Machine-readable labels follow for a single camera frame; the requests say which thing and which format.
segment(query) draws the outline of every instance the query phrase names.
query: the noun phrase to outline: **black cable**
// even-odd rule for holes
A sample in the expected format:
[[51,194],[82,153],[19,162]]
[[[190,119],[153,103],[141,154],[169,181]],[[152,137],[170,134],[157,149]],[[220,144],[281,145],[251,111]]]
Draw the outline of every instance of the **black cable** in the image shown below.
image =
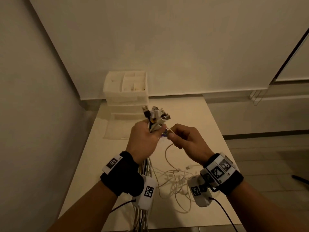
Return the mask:
[[136,201],[136,199],[130,200],[130,201],[128,201],[128,202],[125,202],[125,203],[119,205],[118,207],[115,207],[115,208],[111,211],[111,213],[112,213],[113,211],[115,211],[116,209],[122,207],[123,205],[126,205],[127,203],[131,203],[131,202],[135,202],[135,201]]
[[224,210],[224,208],[222,207],[221,203],[219,203],[219,201],[216,200],[215,198],[212,198],[212,197],[209,197],[209,198],[212,199],[212,200],[214,200],[214,201],[216,201],[216,202],[220,205],[220,207],[221,207],[221,208],[223,209],[223,211],[225,212],[227,218],[230,220],[232,226],[234,227],[234,229],[236,230],[236,232],[238,232],[238,230],[237,230],[236,227],[234,226],[232,220],[230,219],[229,215],[227,214],[227,212],[226,212],[226,211]]

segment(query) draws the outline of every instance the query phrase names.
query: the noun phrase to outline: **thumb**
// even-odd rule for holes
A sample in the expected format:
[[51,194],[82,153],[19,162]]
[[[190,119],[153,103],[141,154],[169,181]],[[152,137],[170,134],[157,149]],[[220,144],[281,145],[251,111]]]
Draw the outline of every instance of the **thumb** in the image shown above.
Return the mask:
[[161,134],[166,130],[166,124],[162,125],[162,127],[153,132],[153,135],[157,136],[157,138],[161,137]]
[[173,142],[173,144],[175,146],[177,146],[179,149],[181,148],[185,148],[187,146],[188,141],[182,139],[180,136],[178,136],[177,134],[174,133],[169,133],[168,134],[168,139],[171,140]]

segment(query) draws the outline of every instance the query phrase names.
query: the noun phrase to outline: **floor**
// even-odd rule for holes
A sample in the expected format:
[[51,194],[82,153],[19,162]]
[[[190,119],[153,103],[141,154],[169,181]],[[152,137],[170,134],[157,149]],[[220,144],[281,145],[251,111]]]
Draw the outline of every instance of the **floor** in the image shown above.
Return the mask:
[[[226,143],[245,179],[309,226],[309,186],[291,178],[294,174],[309,179],[309,135],[237,139]],[[245,232],[242,225],[236,228]],[[234,229],[230,225],[158,231],[229,232]]]

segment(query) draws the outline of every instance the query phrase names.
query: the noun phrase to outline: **white table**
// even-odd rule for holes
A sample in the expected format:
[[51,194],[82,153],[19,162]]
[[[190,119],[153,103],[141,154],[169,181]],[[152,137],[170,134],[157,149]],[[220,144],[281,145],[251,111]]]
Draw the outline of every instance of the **white table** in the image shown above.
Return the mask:
[[[150,98],[149,106],[152,107],[153,105],[159,108],[162,107],[170,114],[171,120],[166,123],[168,127],[172,127],[176,123],[196,127],[214,152],[224,152],[234,161],[202,96]],[[61,209],[60,216],[98,182],[102,174],[102,166],[126,148],[128,140],[103,139],[108,118],[107,105],[103,101]],[[151,156],[152,165],[163,171],[171,169],[164,157],[164,151],[169,144],[171,144],[171,141],[167,138],[161,138],[155,152]],[[175,146],[171,146],[168,149],[167,155],[169,161],[180,169],[185,169],[190,164],[196,164],[187,157],[183,150],[179,150]],[[189,171],[193,174],[199,174],[201,168],[201,166],[196,166]],[[162,187],[160,190],[162,195],[167,196],[171,192],[171,185]],[[239,224],[240,221],[226,196],[218,192],[213,194],[213,196],[222,204],[234,224]],[[122,194],[118,198],[116,206],[131,200],[131,198],[130,195]],[[189,208],[189,200],[184,195],[178,194],[177,199],[185,209]],[[148,221],[149,229],[230,224],[225,213],[216,202],[212,202],[209,207],[205,208],[200,208],[192,202],[189,213],[177,211],[182,210],[176,203],[175,196],[172,195],[170,198],[161,199],[158,195],[158,190],[156,190],[153,208]],[[102,231],[129,230],[133,223],[133,216],[133,207],[131,204],[127,204],[110,214]]]

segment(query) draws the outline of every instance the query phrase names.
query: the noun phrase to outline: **right hand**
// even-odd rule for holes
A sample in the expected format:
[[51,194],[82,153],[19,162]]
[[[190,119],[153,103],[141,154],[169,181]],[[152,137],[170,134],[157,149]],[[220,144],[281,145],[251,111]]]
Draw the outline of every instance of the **right hand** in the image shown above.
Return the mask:
[[175,124],[171,130],[175,134],[169,132],[168,139],[195,162],[204,165],[214,155],[196,128]]

